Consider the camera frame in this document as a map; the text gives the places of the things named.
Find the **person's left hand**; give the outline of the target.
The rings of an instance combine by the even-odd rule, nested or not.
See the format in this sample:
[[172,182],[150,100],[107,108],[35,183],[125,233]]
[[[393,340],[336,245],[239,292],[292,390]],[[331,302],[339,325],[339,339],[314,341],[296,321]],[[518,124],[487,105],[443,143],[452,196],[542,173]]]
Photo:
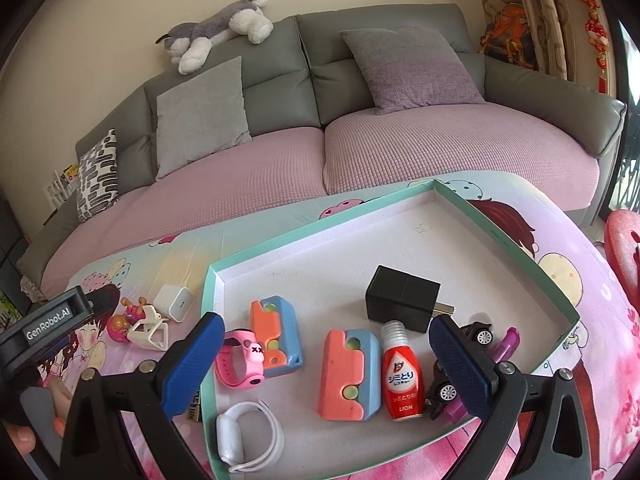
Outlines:
[[[47,383],[46,388],[52,393],[52,401],[54,408],[54,417],[52,424],[54,431],[62,438],[64,437],[66,418],[70,410],[70,402],[72,402],[72,394],[66,388],[62,379],[53,376]],[[10,436],[17,451],[21,456],[31,453],[36,445],[36,435],[29,427],[20,427],[12,424],[12,422],[2,422],[2,425]]]

